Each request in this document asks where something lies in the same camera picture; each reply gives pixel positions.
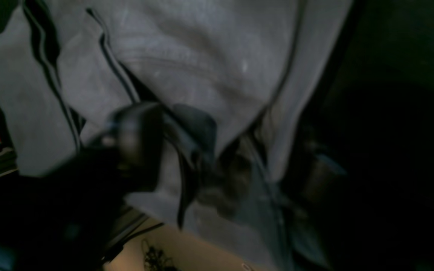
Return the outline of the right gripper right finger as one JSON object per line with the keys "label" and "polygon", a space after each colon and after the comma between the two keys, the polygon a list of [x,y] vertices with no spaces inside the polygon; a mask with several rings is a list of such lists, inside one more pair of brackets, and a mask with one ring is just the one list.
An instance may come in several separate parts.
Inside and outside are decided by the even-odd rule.
{"label": "right gripper right finger", "polygon": [[179,155],[178,228],[279,271],[329,271],[308,214],[267,179],[251,138],[215,156],[215,136],[207,113],[180,104],[167,110],[167,140]]}

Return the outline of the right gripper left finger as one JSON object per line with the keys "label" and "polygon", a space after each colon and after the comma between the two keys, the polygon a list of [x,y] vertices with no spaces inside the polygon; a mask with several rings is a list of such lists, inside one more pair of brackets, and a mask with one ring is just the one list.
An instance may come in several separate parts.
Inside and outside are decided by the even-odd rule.
{"label": "right gripper left finger", "polygon": [[43,177],[0,177],[0,271],[94,271],[126,194],[155,188],[163,106],[119,110],[105,131]]}

